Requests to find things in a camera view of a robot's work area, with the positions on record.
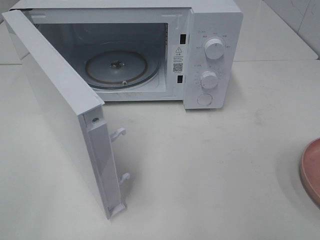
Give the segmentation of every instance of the control panel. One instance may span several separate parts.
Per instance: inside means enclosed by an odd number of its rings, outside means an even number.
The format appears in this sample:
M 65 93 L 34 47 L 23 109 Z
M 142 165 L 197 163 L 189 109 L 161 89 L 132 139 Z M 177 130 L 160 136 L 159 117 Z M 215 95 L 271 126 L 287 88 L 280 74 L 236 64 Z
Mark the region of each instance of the control panel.
M 241 12 L 193 15 L 183 100 L 186 109 L 223 106 L 242 18 Z

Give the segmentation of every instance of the qr code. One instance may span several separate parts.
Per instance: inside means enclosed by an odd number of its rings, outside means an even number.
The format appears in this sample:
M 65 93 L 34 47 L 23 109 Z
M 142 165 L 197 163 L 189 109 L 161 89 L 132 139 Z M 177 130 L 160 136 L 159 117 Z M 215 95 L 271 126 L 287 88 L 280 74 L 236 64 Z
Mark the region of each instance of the qr code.
M 184 64 L 183 63 L 174 63 L 173 64 L 173 71 L 174 72 L 182 72 Z

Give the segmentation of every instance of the round button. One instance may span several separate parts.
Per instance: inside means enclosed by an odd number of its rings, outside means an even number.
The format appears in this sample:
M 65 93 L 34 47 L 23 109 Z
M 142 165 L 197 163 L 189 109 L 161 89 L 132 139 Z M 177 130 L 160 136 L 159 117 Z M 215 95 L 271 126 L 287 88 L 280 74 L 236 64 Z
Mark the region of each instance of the round button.
M 200 76 L 200 83 L 204 89 L 213 89 L 218 85 L 217 74 L 213 71 L 205 71 Z
M 204 51 L 209 59 L 215 60 L 225 53 L 225 44 L 218 38 L 212 38 L 205 43 Z
M 212 103 L 212 96 L 207 93 L 202 94 L 202 95 L 198 96 L 197 102 L 200 105 L 208 106 Z

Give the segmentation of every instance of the pink plate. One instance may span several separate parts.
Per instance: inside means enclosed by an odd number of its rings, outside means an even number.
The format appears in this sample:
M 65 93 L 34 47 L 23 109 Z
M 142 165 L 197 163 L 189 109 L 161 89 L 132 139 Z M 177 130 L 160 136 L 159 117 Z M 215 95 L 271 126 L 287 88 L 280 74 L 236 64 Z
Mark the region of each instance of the pink plate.
M 320 138 L 305 148 L 300 167 L 301 181 L 310 197 L 320 206 Z

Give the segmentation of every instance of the white countertop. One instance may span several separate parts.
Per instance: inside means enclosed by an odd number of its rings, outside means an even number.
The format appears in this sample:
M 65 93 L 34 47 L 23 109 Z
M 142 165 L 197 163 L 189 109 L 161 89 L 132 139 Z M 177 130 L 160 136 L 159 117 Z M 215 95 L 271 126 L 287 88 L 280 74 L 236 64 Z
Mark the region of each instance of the white countertop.
M 320 135 L 320 62 L 235 62 L 225 106 L 109 103 L 126 211 L 108 221 L 47 126 L 20 65 L 0 66 L 2 239 L 291 239 L 320 234 L 299 178 Z

